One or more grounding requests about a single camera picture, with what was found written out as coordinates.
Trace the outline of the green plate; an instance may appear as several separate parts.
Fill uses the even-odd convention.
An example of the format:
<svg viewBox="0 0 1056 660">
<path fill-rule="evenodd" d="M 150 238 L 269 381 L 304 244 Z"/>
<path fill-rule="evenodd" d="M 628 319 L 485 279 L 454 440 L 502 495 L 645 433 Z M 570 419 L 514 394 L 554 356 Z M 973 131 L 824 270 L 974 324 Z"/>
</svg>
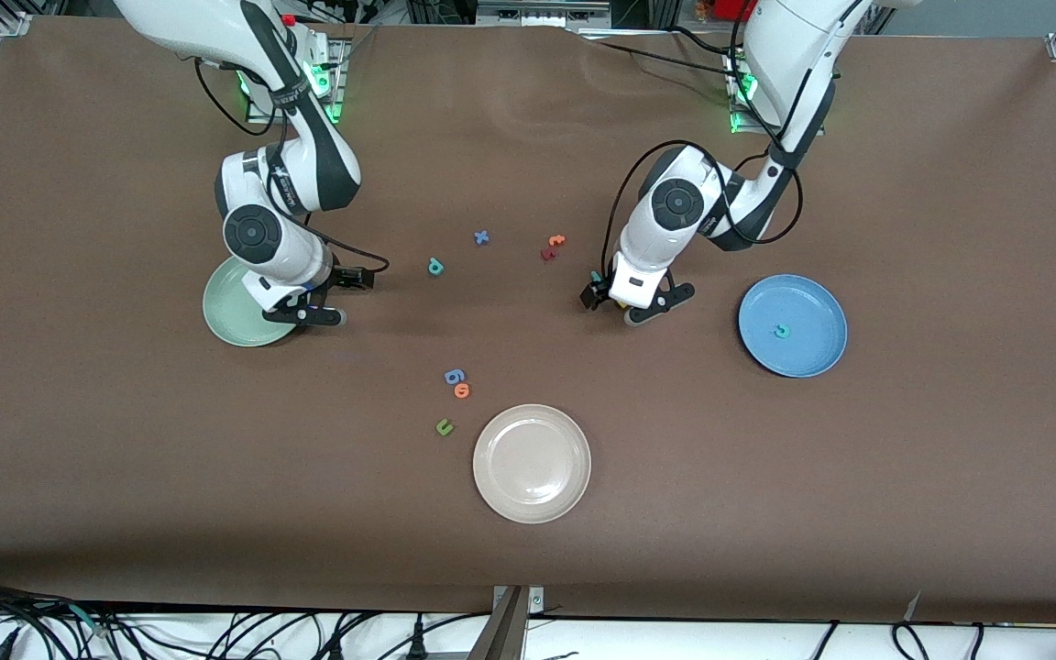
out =
<svg viewBox="0 0 1056 660">
<path fill-rule="evenodd" d="M 211 275 L 203 293 L 203 316 L 211 333 L 235 347 L 264 347 L 293 333 L 296 324 L 270 321 L 265 312 L 307 293 L 264 279 L 230 256 Z"/>
</svg>

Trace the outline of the brown table cover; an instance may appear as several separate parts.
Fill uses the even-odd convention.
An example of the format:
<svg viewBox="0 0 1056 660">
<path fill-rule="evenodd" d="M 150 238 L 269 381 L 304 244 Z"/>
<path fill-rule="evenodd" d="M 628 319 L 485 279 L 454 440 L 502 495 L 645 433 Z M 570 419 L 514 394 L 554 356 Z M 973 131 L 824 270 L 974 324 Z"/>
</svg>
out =
<svg viewBox="0 0 1056 660">
<path fill-rule="evenodd" d="M 795 230 L 696 239 L 674 266 L 696 296 L 638 327 L 579 289 L 643 151 L 763 149 L 730 133 L 721 84 L 561 29 L 378 29 L 348 63 L 363 184 L 312 222 L 392 268 L 334 298 L 345 325 L 239 348 L 202 296 L 226 258 L 219 163 L 259 143 L 121 20 L 42 17 L 3 43 L 0 585 L 480 611 L 535 584 L 563 615 L 888 622 L 914 600 L 1056 622 L 1042 42 L 848 43 Z M 846 314 L 812 379 L 739 338 L 744 294 L 778 274 Z M 592 455 L 574 509 L 538 525 L 472 472 L 483 426 L 528 402 Z"/>
</svg>

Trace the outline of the beige plate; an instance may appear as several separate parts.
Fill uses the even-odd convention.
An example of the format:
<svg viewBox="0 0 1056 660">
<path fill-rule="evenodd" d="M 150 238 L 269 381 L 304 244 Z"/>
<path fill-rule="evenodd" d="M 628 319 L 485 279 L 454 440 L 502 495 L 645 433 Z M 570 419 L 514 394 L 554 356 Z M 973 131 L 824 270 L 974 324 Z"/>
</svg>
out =
<svg viewBox="0 0 1056 660">
<path fill-rule="evenodd" d="M 551 523 L 586 493 L 592 455 L 581 426 L 553 406 L 496 413 L 478 435 L 472 472 L 480 498 L 502 518 Z"/>
</svg>

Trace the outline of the blue plate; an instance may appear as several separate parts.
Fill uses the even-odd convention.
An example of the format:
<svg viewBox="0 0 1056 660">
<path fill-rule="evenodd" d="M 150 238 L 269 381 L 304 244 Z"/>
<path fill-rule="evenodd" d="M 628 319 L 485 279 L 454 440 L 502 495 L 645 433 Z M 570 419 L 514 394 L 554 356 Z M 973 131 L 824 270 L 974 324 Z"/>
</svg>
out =
<svg viewBox="0 0 1056 660">
<path fill-rule="evenodd" d="M 792 336 L 778 339 L 776 325 Z M 848 343 L 848 322 L 837 297 L 817 281 L 778 274 L 744 293 L 737 313 L 747 354 L 766 370 L 788 379 L 812 379 L 834 367 Z"/>
</svg>

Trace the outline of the grey equipment box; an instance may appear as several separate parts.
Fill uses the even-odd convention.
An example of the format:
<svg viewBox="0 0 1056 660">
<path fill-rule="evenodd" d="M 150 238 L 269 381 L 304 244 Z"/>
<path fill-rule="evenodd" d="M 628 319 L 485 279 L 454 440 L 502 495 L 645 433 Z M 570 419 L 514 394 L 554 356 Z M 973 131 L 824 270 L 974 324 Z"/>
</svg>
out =
<svg viewBox="0 0 1056 660">
<path fill-rule="evenodd" d="M 477 0 L 483 27 L 611 29 L 609 0 Z"/>
</svg>

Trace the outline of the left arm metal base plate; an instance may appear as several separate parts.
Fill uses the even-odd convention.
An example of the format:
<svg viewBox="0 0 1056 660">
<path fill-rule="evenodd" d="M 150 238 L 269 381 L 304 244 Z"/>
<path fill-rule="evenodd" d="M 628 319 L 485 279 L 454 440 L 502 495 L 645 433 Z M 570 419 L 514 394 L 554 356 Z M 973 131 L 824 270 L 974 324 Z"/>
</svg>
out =
<svg viewBox="0 0 1056 660">
<path fill-rule="evenodd" d="M 749 56 L 743 46 L 736 48 L 736 67 L 732 67 L 729 56 L 722 56 L 725 72 L 738 72 L 741 78 L 729 78 L 725 80 L 725 92 L 729 97 L 730 130 L 731 133 L 763 133 L 757 116 L 760 114 L 763 121 L 772 128 L 780 129 L 787 121 L 785 116 L 791 107 L 795 93 L 789 93 L 782 82 L 772 82 L 768 87 L 780 94 L 778 100 L 775 99 L 774 92 L 767 91 L 765 78 L 752 70 Z"/>
</svg>

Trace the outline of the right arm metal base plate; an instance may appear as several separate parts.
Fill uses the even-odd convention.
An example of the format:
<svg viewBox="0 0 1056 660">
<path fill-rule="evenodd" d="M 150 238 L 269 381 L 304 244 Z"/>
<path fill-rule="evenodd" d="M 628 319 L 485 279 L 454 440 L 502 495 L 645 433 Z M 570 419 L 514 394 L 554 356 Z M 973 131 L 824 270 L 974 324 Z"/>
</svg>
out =
<svg viewBox="0 0 1056 660">
<path fill-rule="evenodd" d="M 317 34 L 307 40 L 307 45 L 297 51 L 298 59 L 306 67 L 307 79 L 310 80 L 312 92 L 328 116 L 332 125 L 339 122 L 347 92 L 348 51 L 351 40 L 329 38 Z M 270 121 L 272 109 L 268 88 L 263 83 L 253 82 L 246 72 L 238 73 L 240 92 L 247 101 L 246 121 L 249 124 L 267 125 Z"/>
</svg>

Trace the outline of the aluminium frame bracket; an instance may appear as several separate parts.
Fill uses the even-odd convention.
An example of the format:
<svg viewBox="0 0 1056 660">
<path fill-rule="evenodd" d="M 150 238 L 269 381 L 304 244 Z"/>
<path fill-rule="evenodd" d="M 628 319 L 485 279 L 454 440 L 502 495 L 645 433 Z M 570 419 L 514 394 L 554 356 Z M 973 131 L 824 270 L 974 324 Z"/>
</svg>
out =
<svg viewBox="0 0 1056 660">
<path fill-rule="evenodd" d="M 544 586 L 504 586 L 496 596 L 467 660 L 523 660 L 528 620 L 545 608 Z"/>
</svg>

